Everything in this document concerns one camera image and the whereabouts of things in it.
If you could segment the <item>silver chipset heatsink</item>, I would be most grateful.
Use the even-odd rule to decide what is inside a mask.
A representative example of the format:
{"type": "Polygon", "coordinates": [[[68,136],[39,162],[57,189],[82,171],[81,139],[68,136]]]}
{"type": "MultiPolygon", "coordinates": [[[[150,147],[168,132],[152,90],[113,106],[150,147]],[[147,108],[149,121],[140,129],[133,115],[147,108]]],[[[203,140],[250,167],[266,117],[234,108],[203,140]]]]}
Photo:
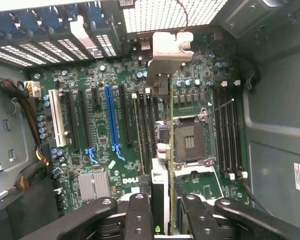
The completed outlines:
{"type": "Polygon", "coordinates": [[[101,197],[111,197],[108,173],[96,171],[78,176],[81,200],[89,202],[101,197]]]}

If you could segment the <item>black fan shroud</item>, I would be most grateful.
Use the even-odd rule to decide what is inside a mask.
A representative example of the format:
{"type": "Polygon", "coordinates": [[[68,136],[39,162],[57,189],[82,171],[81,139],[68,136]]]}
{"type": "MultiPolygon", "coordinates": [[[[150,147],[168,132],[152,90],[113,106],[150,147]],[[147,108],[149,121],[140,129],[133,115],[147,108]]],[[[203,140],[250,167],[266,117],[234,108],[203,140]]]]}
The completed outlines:
{"type": "Polygon", "coordinates": [[[48,177],[0,199],[0,240],[19,240],[64,215],[62,187],[48,177]]]}

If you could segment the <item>metal socket cover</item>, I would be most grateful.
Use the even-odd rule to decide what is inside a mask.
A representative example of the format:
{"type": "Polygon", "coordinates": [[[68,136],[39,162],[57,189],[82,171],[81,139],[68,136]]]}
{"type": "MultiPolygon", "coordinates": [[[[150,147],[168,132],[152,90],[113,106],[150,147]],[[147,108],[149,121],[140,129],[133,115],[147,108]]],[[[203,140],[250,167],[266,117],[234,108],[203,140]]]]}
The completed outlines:
{"type": "Polygon", "coordinates": [[[192,173],[212,173],[213,167],[212,166],[204,166],[204,165],[191,165],[191,164],[175,164],[174,165],[174,175],[176,177],[180,177],[180,176],[187,176],[190,175],[192,173]]]}

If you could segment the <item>CPU socket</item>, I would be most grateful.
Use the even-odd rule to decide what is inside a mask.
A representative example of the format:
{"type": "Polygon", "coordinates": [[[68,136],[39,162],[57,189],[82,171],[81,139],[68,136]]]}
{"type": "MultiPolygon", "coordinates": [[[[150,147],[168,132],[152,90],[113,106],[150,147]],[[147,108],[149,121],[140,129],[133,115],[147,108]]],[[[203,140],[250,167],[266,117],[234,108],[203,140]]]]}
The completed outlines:
{"type": "Polygon", "coordinates": [[[173,118],[173,169],[176,164],[212,167],[216,163],[212,119],[202,107],[173,118]]]}

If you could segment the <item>RAM stick with white label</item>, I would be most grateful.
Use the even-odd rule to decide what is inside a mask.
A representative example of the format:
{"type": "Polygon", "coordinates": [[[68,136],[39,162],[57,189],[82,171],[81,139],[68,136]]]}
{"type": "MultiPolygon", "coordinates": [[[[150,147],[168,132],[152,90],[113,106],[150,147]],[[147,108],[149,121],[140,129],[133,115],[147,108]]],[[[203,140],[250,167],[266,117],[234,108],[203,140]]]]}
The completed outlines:
{"type": "Polygon", "coordinates": [[[140,124],[139,124],[139,115],[138,115],[138,100],[137,94],[132,93],[132,100],[134,105],[134,114],[135,114],[135,121],[136,121],[136,128],[137,128],[137,140],[138,140],[138,148],[140,154],[140,163],[141,163],[141,170],[142,174],[145,174],[145,167],[144,167],[144,159],[143,159],[143,148],[142,148],[142,141],[140,136],[140,124]]]}

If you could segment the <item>long black expansion slot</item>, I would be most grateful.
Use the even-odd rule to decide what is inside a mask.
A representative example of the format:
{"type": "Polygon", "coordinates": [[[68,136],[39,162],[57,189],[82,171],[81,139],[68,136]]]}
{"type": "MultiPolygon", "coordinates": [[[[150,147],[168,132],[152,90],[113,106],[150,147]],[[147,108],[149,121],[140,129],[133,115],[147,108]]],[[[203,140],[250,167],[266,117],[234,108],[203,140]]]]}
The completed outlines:
{"type": "Polygon", "coordinates": [[[122,112],[122,119],[124,124],[124,131],[126,136],[126,143],[128,145],[132,144],[132,137],[131,137],[131,128],[130,128],[130,121],[129,121],[129,111],[127,105],[127,98],[124,85],[118,86],[119,91],[119,100],[122,112]]]}
{"type": "Polygon", "coordinates": [[[82,117],[86,147],[91,148],[93,144],[92,144],[92,137],[91,137],[91,126],[90,126],[89,110],[87,106],[86,92],[84,90],[78,90],[78,96],[80,101],[81,117],[82,117]]]}

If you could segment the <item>green motherboard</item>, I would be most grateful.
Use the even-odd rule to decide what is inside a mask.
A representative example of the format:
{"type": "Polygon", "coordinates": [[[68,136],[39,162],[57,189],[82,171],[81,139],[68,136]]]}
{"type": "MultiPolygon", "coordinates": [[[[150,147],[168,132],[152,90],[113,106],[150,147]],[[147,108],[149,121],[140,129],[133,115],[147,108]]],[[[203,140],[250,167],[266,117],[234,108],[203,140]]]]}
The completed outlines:
{"type": "MultiPolygon", "coordinates": [[[[43,68],[34,75],[43,92],[37,108],[38,134],[42,144],[37,152],[51,162],[52,178],[62,188],[64,215],[90,201],[82,201],[78,176],[107,172],[111,197],[140,191],[139,178],[151,175],[152,159],[166,155],[158,144],[168,144],[168,103],[153,96],[146,88],[147,71],[141,65],[146,54],[133,51],[118,60],[99,60],[91,64],[68,64],[43,68]],[[112,151],[111,133],[105,98],[105,86],[112,87],[115,117],[121,154],[112,151]],[[119,97],[119,85],[124,85],[131,132],[131,144],[126,143],[125,127],[119,97]],[[91,88],[99,88],[101,105],[92,101],[91,88]],[[57,147],[48,90],[58,90],[64,124],[66,146],[57,147]],[[90,121],[92,147],[87,148],[78,90],[85,91],[90,121]],[[137,124],[132,93],[137,95],[140,140],[142,142],[144,174],[138,146],[137,124]]],[[[243,112],[239,104],[239,60],[237,47],[228,43],[202,47],[173,76],[173,116],[192,115],[201,108],[213,111],[230,99],[234,102],[210,115],[216,162],[213,172],[180,176],[187,193],[207,200],[228,197],[248,204],[246,189],[237,181],[244,171],[243,112]]],[[[164,188],[152,179],[151,195],[157,202],[164,200],[164,188]]]]}

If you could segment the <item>blue expansion slot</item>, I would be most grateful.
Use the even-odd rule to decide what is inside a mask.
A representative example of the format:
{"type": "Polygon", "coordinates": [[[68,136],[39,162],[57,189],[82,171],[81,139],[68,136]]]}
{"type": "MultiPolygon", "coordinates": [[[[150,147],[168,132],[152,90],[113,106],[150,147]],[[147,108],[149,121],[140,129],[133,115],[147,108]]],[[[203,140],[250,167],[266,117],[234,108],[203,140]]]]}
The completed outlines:
{"type": "Polygon", "coordinates": [[[125,157],[122,155],[121,149],[122,145],[119,142],[119,134],[118,134],[118,125],[116,120],[116,113],[115,113],[115,103],[114,103],[114,96],[112,87],[110,85],[106,85],[104,87],[105,93],[105,102],[108,112],[108,124],[110,129],[110,136],[111,136],[111,149],[113,152],[116,153],[117,157],[125,161],[125,157]]]}

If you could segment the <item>white expansion slot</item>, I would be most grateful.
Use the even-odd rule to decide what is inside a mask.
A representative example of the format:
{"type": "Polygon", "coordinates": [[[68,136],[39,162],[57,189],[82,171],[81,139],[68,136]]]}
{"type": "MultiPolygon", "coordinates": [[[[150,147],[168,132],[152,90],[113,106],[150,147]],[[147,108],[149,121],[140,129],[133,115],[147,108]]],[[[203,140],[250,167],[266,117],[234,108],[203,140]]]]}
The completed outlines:
{"type": "Polygon", "coordinates": [[[56,89],[49,89],[48,95],[50,99],[50,109],[52,115],[56,147],[64,147],[67,145],[67,140],[65,136],[65,126],[63,121],[63,113],[61,106],[61,98],[59,97],[59,91],[56,89]]]}

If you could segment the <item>thin socket locking lever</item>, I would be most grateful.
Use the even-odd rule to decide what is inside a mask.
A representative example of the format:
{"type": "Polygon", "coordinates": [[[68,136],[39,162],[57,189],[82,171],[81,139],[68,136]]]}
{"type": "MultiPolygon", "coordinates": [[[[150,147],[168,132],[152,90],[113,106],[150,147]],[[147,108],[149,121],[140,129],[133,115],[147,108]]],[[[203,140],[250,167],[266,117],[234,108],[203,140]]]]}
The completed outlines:
{"type": "Polygon", "coordinates": [[[212,115],[213,113],[219,111],[220,109],[226,107],[227,105],[229,104],[232,104],[235,100],[233,98],[231,98],[229,101],[227,101],[226,103],[220,105],[219,107],[215,108],[214,110],[212,110],[211,112],[209,112],[207,115],[210,116],[212,115]]]}

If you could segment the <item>short black expansion slot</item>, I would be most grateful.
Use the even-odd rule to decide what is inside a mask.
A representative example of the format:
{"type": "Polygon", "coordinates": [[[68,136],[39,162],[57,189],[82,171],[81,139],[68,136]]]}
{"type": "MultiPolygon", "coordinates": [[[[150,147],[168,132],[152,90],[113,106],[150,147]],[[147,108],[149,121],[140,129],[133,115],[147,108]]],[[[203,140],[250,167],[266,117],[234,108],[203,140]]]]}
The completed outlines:
{"type": "Polygon", "coordinates": [[[91,88],[92,103],[99,107],[101,105],[100,90],[98,87],[91,88]]]}

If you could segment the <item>open black PC case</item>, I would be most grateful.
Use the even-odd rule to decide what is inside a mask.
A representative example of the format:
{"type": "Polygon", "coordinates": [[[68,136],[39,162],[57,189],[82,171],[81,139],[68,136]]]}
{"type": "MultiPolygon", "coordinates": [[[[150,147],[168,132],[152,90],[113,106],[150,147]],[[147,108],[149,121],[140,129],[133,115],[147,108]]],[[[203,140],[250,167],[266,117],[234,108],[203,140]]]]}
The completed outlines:
{"type": "MultiPolygon", "coordinates": [[[[0,0],[0,63],[24,75],[17,82],[0,81],[0,90],[22,108],[35,143],[34,162],[18,173],[8,191],[25,191],[36,179],[54,180],[51,162],[38,153],[43,91],[35,74],[141,52],[146,54],[140,62],[146,89],[158,97],[147,81],[155,32],[193,34],[192,59],[177,71],[200,48],[236,46],[246,162],[236,179],[249,203],[220,198],[296,226],[300,240],[300,0],[0,0]]],[[[180,177],[175,175],[174,232],[165,233],[166,155],[151,162],[151,177],[164,191],[163,202],[151,196],[154,240],[193,240],[176,226],[175,179],[180,177]]],[[[209,204],[220,199],[195,195],[209,204]]]]}

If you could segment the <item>grey power supply unit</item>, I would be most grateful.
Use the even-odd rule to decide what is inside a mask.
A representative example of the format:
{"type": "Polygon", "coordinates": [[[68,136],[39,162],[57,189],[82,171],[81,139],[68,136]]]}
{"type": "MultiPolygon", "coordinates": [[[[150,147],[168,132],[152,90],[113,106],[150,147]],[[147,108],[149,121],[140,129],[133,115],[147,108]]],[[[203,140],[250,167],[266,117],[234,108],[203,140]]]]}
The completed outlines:
{"type": "MultiPolygon", "coordinates": [[[[22,81],[17,67],[0,62],[0,81],[22,81]]],[[[0,90],[0,197],[13,187],[18,173],[33,163],[35,141],[19,104],[0,90]]]]}

